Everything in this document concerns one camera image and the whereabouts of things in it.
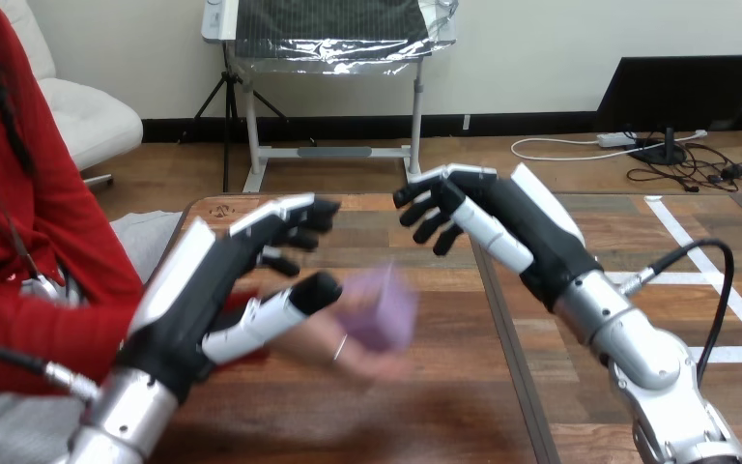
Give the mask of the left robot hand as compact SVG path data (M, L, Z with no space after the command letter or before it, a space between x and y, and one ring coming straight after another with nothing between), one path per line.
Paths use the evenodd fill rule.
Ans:
M115 364L140 370L184 403L192 387L305 321L341 295L340 284L318 272L271 298L251 301L240 319L218 324L236 281L269 266L286 276L299 267L278 247L317 247L339 211L313 193L287 195L240 217L218 236L195 220L153 275Z

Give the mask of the person's hand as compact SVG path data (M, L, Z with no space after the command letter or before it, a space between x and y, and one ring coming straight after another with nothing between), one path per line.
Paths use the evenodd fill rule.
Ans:
M347 335L338 321L358 312L355 305L333 305L266 344L271 351L295 362L322 368L356 384L400 381L414 373L413 364L392 352L374 352Z

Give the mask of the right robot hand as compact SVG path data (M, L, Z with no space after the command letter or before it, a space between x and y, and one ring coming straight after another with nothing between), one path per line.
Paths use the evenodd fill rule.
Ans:
M580 276L599 270L578 226L529 169L502 178L494 168L451 163L416 176L392 195L413 239L437 240L446 255L457 237L469 238L519 275L548 311Z

